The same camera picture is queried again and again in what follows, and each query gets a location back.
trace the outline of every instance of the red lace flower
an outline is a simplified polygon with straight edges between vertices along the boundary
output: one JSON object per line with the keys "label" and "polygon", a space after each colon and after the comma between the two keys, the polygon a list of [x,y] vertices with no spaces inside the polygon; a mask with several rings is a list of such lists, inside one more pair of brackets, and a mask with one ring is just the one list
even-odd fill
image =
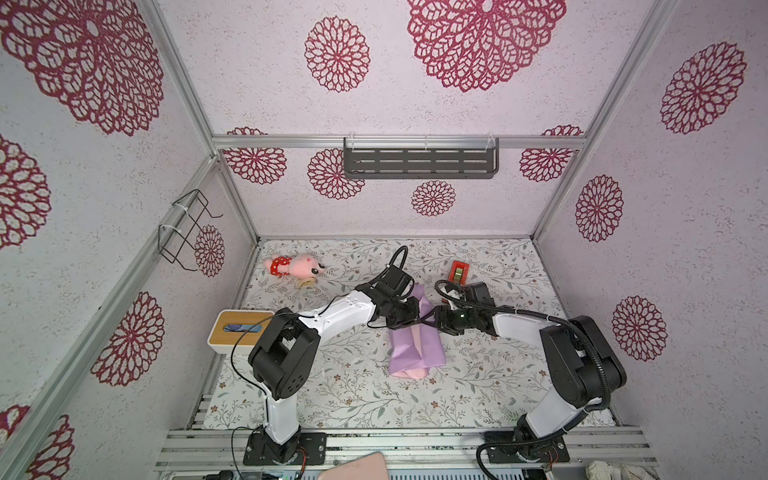
{"label": "red lace flower", "polygon": [[206,225],[194,242],[194,259],[205,276],[216,276],[224,265],[224,240],[213,225]]}
{"label": "red lace flower", "polygon": [[411,205],[425,217],[444,214],[453,206],[456,192],[450,184],[440,180],[430,180],[419,185],[411,196]]}
{"label": "red lace flower", "polygon": [[0,31],[40,91],[79,121],[130,136],[159,115],[163,70],[130,0],[2,0]]}
{"label": "red lace flower", "polygon": [[711,124],[736,99],[744,82],[744,52],[725,41],[688,58],[661,98],[661,121],[687,134]]}
{"label": "red lace flower", "polygon": [[69,415],[62,415],[56,430],[45,439],[42,450],[35,456],[27,469],[28,480],[61,480],[69,472],[69,461],[74,452]]}
{"label": "red lace flower", "polygon": [[28,411],[29,406],[14,405],[10,409],[0,412],[0,447],[10,438]]}
{"label": "red lace flower", "polygon": [[528,67],[565,0],[408,0],[414,55],[444,87],[488,90]]}
{"label": "red lace flower", "polygon": [[[558,125],[546,130],[543,135],[581,135],[584,132],[573,125]],[[560,177],[574,151],[569,148],[528,148],[520,158],[523,176],[545,182]]]}
{"label": "red lace flower", "polygon": [[344,18],[325,17],[304,42],[306,66],[330,91],[349,91],[368,73],[371,58],[366,38]]}
{"label": "red lace flower", "polygon": [[328,198],[341,200],[357,195],[365,180],[352,180],[344,176],[343,152],[338,148],[317,152],[306,170],[315,190]]}
{"label": "red lace flower", "polygon": [[0,135],[0,249],[37,234],[51,211],[50,196],[35,159]]}
{"label": "red lace flower", "polygon": [[91,373],[99,383],[126,386],[135,382],[157,358],[165,335],[163,310],[147,292],[139,293],[133,307],[101,351]]}
{"label": "red lace flower", "polygon": [[616,305],[614,335],[629,356],[647,362],[667,346],[667,324],[661,312],[648,299],[628,296]]}
{"label": "red lace flower", "polygon": [[[227,134],[266,135],[250,127],[238,127]],[[255,184],[277,182],[286,173],[286,156],[282,148],[231,148],[222,154],[234,173]]]}
{"label": "red lace flower", "polygon": [[607,175],[588,181],[576,202],[576,226],[591,242],[605,240],[619,226],[621,208],[619,183]]}

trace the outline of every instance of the white wall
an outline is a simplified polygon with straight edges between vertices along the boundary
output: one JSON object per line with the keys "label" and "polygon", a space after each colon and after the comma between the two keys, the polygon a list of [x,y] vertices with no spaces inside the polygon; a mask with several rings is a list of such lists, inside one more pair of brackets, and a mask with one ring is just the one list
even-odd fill
{"label": "white wall", "polygon": [[[94,15],[88,5],[65,7],[66,15],[50,11],[45,17],[26,15],[24,5],[0,7],[0,446],[18,424],[19,409],[33,403],[206,157],[134,5],[111,12],[124,22],[121,28],[111,28],[118,25],[110,24],[114,16]],[[38,28],[20,31],[19,19]],[[133,34],[133,57],[124,57],[121,41]],[[35,227],[27,223],[24,238],[9,233],[14,218],[24,217],[19,208],[29,207],[22,200],[30,200],[30,184],[16,170],[19,151],[39,169],[32,177],[39,208],[47,210],[42,198],[50,193],[50,211],[36,217]],[[227,306],[245,258],[247,242],[232,223],[234,213],[220,191],[214,196],[227,211],[219,221],[231,266],[215,282],[195,273],[201,278],[177,283],[172,275],[179,273],[171,270],[164,283],[157,275],[178,267],[161,265],[155,284],[147,286],[168,319],[160,356],[132,385],[142,394],[109,387],[121,393],[119,401],[104,393],[74,401],[66,413],[73,414],[81,442],[98,431],[78,409],[104,409],[111,421],[130,423],[133,430],[119,438],[133,446],[164,435],[169,425],[181,426],[194,401],[188,394],[200,387],[196,369],[210,355],[200,344],[208,317]],[[187,261],[195,265],[194,258]],[[168,358],[179,363],[162,361]],[[152,376],[159,380],[150,384]],[[123,406],[115,409],[119,402]],[[147,411],[158,416],[142,422],[128,414]],[[80,449],[80,465],[105,455],[99,445]],[[140,452],[131,451],[131,460],[138,458]]]}
{"label": "white wall", "polygon": [[[766,476],[766,18],[761,0],[682,2],[539,243],[566,310],[593,316],[624,364],[614,405],[669,479]],[[721,42],[742,54],[709,49]],[[666,121],[667,92],[702,100],[705,122]],[[581,197],[602,175],[621,204]],[[621,208],[598,242],[580,198]]]}

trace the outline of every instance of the pink fabric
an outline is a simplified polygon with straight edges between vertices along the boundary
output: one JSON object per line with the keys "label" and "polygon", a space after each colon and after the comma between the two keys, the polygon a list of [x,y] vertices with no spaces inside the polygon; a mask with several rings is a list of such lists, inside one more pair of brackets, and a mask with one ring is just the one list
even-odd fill
{"label": "pink fabric", "polygon": [[[419,315],[426,315],[432,304],[424,296],[424,286],[416,284],[411,296],[419,299]],[[390,330],[392,358],[389,374],[404,379],[423,379],[429,368],[445,365],[445,352],[440,335],[434,327],[418,324],[405,329]]]}

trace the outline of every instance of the floral tablecloth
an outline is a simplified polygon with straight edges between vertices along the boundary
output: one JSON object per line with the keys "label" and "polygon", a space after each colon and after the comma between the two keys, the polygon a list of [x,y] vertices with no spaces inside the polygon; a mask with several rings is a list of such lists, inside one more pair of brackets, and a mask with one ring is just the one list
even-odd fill
{"label": "floral tablecloth", "polygon": [[[448,276],[453,260],[469,263],[468,283],[485,281],[497,305],[552,315],[562,308],[541,261],[527,240],[272,240],[263,245],[243,308],[305,310],[348,293],[408,245],[405,270],[426,286]],[[274,254],[314,255],[327,267],[317,285],[298,290],[295,280],[269,275],[263,260]],[[544,352],[516,340],[477,331],[441,333],[447,364],[423,380],[387,376],[386,329],[359,326],[320,347],[310,378],[299,392],[301,425],[325,428],[419,428],[513,426],[551,387]],[[247,356],[237,370],[253,379]],[[223,363],[204,420],[205,429],[257,427],[263,400],[256,387]],[[582,425],[615,425],[609,411],[594,412]]]}

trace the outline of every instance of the metal mounting plate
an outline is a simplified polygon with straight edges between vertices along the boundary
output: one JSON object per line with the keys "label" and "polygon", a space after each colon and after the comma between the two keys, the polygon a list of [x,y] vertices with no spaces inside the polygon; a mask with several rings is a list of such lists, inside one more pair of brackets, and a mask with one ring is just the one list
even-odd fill
{"label": "metal mounting plate", "polygon": [[[299,435],[299,447],[306,450],[307,465],[322,465],[326,461],[326,438],[327,434],[322,432],[305,433]],[[261,466],[275,465],[275,462],[265,455],[264,430],[263,427],[253,430],[248,437],[248,443],[243,457],[243,465]],[[286,465],[301,465],[304,462],[304,455],[300,452]]]}
{"label": "metal mounting plate", "polygon": [[481,149],[359,149],[344,139],[344,175],[355,180],[489,179],[498,172],[498,138],[488,143]]}

